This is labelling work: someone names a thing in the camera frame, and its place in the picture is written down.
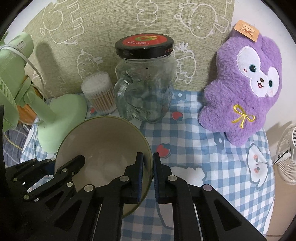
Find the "jar handle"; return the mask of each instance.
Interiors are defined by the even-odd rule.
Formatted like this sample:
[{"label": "jar handle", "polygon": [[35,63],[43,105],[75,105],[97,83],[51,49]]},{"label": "jar handle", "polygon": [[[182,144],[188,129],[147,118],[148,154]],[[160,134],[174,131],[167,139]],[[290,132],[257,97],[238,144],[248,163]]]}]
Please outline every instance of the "jar handle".
[{"label": "jar handle", "polygon": [[128,79],[120,78],[114,86],[115,102],[119,115],[128,121],[134,118],[133,110],[124,98],[126,89],[130,84],[131,82]]}]

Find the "textured wall covering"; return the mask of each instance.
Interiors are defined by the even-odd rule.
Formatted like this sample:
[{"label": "textured wall covering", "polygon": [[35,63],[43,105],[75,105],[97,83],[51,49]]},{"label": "textured wall covering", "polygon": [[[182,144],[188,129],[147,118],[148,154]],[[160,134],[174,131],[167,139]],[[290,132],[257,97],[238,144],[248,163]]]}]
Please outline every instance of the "textured wall covering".
[{"label": "textured wall covering", "polygon": [[[143,32],[174,39],[175,88],[199,91],[216,77],[215,53],[227,39],[233,7],[234,0],[56,0],[24,31],[33,38],[30,60],[49,96],[80,92],[98,70],[115,83],[115,42]],[[40,85],[29,66],[26,72]]]}]

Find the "metal rivet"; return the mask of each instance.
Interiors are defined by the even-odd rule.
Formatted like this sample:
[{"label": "metal rivet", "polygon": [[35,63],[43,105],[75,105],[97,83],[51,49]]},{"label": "metal rivet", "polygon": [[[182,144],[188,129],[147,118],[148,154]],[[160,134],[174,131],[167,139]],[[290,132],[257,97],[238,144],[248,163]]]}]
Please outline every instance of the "metal rivet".
[{"label": "metal rivet", "polygon": [[90,192],[90,191],[92,191],[93,190],[93,185],[86,185],[85,187],[84,187],[84,190],[86,191],[86,192]]},{"label": "metal rivet", "polygon": [[122,181],[122,182],[127,182],[129,180],[129,177],[128,176],[121,176],[119,178],[119,180]]},{"label": "metal rivet", "polygon": [[171,182],[174,182],[174,181],[177,180],[177,177],[174,176],[174,175],[170,175],[170,176],[168,176],[168,180],[171,181]]},{"label": "metal rivet", "polygon": [[209,185],[209,184],[205,184],[205,185],[203,185],[203,189],[205,190],[205,191],[211,191],[213,188],[212,188],[212,186],[211,185]]}]

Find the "white fan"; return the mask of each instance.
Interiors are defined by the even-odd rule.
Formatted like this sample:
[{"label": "white fan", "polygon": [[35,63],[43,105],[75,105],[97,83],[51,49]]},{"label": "white fan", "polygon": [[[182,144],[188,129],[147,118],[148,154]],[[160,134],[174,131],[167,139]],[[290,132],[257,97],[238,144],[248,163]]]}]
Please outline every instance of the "white fan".
[{"label": "white fan", "polygon": [[282,134],[273,164],[277,164],[282,179],[290,184],[296,184],[296,123],[289,125]]}]

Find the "cotton swab container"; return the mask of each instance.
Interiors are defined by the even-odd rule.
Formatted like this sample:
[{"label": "cotton swab container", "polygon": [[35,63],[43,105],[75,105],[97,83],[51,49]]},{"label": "cotton swab container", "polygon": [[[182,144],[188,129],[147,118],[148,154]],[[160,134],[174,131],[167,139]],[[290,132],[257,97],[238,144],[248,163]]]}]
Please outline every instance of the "cotton swab container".
[{"label": "cotton swab container", "polygon": [[108,73],[100,71],[86,77],[81,84],[81,90],[100,115],[108,115],[116,110]]}]

